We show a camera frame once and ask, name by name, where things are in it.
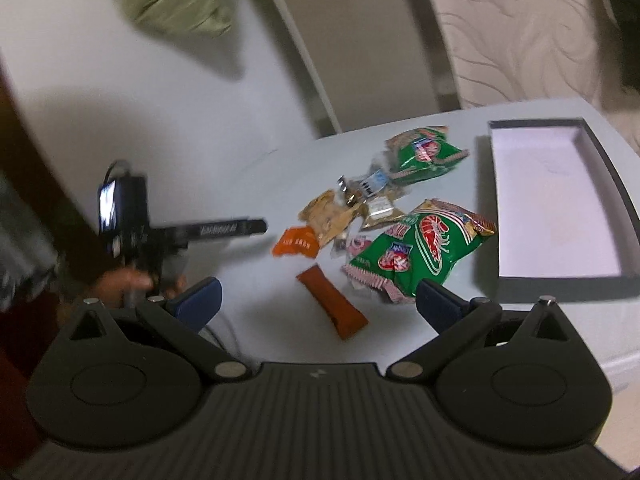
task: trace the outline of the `ribbed black surface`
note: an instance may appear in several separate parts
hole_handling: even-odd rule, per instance
[[[267,364],[257,378],[212,389],[171,435],[110,453],[48,443],[25,480],[618,480],[591,446],[524,455],[448,425],[419,386],[373,365]]]

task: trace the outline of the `white table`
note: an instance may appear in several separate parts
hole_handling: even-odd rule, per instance
[[[330,248],[325,248],[317,263],[369,319],[366,328],[343,342],[322,308],[296,280],[299,272],[316,262],[304,256],[273,258],[271,247],[284,229],[300,224],[298,211],[309,200],[335,187],[342,174],[365,173],[372,157],[384,149],[385,139],[417,126],[448,125],[450,141],[468,148],[471,155],[451,173],[411,186],[409,195],[398,200],[400,209],[409,212],[425,198],[438,197],[496,219],[487,122],[550,117],[583,117],[589,123],[640,210],[640,158],[579,98],[460,110],[289,146],[248,168],[230,184],[225,198],[226,215],[265,217],[268,233],[193,244],[190,249],[190,280],[213,274],[223,284],[223,309],[211,327],[231,350],[239,346],[243,355],[258,361],[376,362],[384,371],[436,335],[415,305],[382,303],[375,294],[354,293],[340,270],[344,258],[332,259]],[[494,237],[458,262],[446,286],[463,298],[490,296],[497,276],[497,243]],[[529,309],[535,299],[508,307]],[[559,298],[559,303],[614,386],[627,382],[640,365],[640,299],[563,303]]]

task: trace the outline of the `white open box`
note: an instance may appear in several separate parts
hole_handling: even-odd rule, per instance
[[[582,119],[489,124],[498,203],[497,299],[640,294],[640,221]]]

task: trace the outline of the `orange snack wrapper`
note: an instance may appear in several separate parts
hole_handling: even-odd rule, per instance
[[[369,323],[361,311],[349,303],[347,298],[326,278],[318,265],[301,272],[296,278],[324,308],[341,339],[351,337]]]
[[[304,254],[308,258],[315,258],[320,251],[320,244],[316,240],[314,230],[309,226],[290,227],[278,240],[271,250],[273,256],[283,254]]]

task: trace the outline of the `patterned wall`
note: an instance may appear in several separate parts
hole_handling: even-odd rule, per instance
[[[464,107],[580,95],[640,153],[640,95],[620,83],[602,0],[432,0]]]

